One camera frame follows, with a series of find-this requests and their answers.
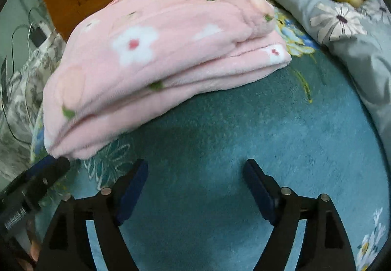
white flower pattern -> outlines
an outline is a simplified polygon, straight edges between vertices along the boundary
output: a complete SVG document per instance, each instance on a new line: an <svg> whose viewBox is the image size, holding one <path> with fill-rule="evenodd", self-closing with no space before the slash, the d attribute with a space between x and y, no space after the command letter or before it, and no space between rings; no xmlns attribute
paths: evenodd
<svg viewBox="0 0 391 271"><path fill-rule="evenodd" d="M280 44L270 45L261 48L261 50L267 52L271 65L277 65L284 61L285 50L284 47Z"/></svg>
<svg viewBox="0 0 391 271"><path fill-rule="evenodd" d="M148 63L154 59L151 44L159 38L157 30L151 26L133 26L120 34L112 47L120 57L122 66L131 63Z"/></svg>
<svg viewBox="0 0 391 271"><path fill-rule="evenodd" d="M362 15L348 5L336 3L335 10L322 3L315 7L325 12L325 14L314 16L310 19L312 27L323 25L317 36L319 43L323 44L329 33L330 41L338 41L342 36L350 38L355 34L367 34L359 20Z"/></svg>
<svg viewBox="0 0 391 271"><path fill-rule="evenodd" d="M382 21L384 24L391 24L391 13L383 0L368 0L362 5L362 9L375 22Z"/></svg>
<svg viewBox="0 0 391 271"><path fill-rule="evenodd" d="M222 32L222 29L218 27L216 24L208 24L204 27L204 29L201 32L194 35L193 40L199 41L200 39L212 36L220 32Z"/></svg>
<svg viewBox="0 0 391 271"><path fill-rule="evenodd" d="M99 23L100 23L100 20L94 18L89 23L87 23L87 25L82 29L82 32L90 31L94 26L98 25Z"/></svg>
<svg viewBox="0 0 391 271"><path fill-rule="evenodd" d="M375 210L373 214L375 228L371 235L364 236L361 245L358 247L360 249L356 257L356 268L358 271L367 270L379 252L378 244L386 233L386 227L379 222L379 217L382 212L383 208Z"/></svg>

pink blanket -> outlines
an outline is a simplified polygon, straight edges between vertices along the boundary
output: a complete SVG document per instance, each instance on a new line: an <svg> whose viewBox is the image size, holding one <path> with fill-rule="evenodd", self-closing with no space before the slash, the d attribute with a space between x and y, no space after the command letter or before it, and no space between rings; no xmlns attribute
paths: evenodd
<svg viewBox="0 0 391 271"><path fill-rule="evenodd" d="M116 0L72 32L43 93L54 157L88 158L192 96L291 60L265 0Z"/></svg>

bed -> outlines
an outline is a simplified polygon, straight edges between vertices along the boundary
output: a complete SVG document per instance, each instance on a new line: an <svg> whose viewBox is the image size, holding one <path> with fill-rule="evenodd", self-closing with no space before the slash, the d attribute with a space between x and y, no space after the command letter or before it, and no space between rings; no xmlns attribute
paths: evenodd
<svg viewBox="0 0 391 271"><path fill-rule="evenodd" d="M65 38L110 1L45 0ZM241 176L244 161L254 158L299 195L329 194L357 269L367 268L386 240L390 220L382 144L346 69L269 1L279 29L294 33L285 35L292 63L252 84L198 95L121 135L94 157L73 162L42 203L41 237L66 193L94 195L144 158L150 176L121 227L139 269L252 270L272 230ZM34 148L37 161L44 155L39 135ZM294 270L304 226L299 225L286 270ZM92 224L89 237L97 268L105 270Z"/></svg>

bolt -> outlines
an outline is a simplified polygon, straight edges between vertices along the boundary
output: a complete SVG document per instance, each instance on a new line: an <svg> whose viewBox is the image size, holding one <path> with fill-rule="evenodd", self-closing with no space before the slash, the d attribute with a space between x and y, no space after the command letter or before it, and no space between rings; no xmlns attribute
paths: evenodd
<svg viewBox="0 0 391 271"><path fill-rule="evenodd" d="M320 199L323 200L323 201L329 201L330 200L330 196L327 195L327 194L321 194L320 195Z"/></svg>
<svg viewBox="0 0 391 271"><path fill-rule="evenodd" d="M64 197L63 197L63 201L68 201L68 200L70 200L71 199L71 194L70 193L66 193L65 195L64 195Z"/></svg>
<svg viewBox="0 0 391 271"><path fill-rule="evenodd" d="M292 194L292 190L289 187L283 187L283 188L281 188L281 193L283 195L288 196L288 195Z"/></svg>
<svg viewBox="0 0 391 271"><path fill-rule="evenodd" d="M104 196L110 195L111 194L111 188L109 188L109 187L102 188L100 193L102 195L104 195Z"/></svg>

white cable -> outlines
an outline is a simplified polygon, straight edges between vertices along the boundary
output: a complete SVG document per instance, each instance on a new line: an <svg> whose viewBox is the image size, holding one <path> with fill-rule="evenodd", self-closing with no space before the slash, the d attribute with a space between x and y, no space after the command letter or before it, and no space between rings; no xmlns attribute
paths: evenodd
<svg viewBox="0 0 391 271"><path fill-rule="evenodd" d="M26 86L25 86L25 107L26 107L26 113L27 113L27 117L29 119L29 123L30 123L30 128L33 127L33 122L31 121L31 118L30 118L30 113L29 113L29 109L27 107L27 86L29 84L29 75L30 75L30 66L31 66L31 61L33 60L33 53L30 49L30 33L31 33L31 28L33 26L34 22L31 23L30 25L30 28L29 28L29 33L27 34L27 47L29 49L29 62L28 62L28 66L27 66L27 77L26 77Z"/></svg>

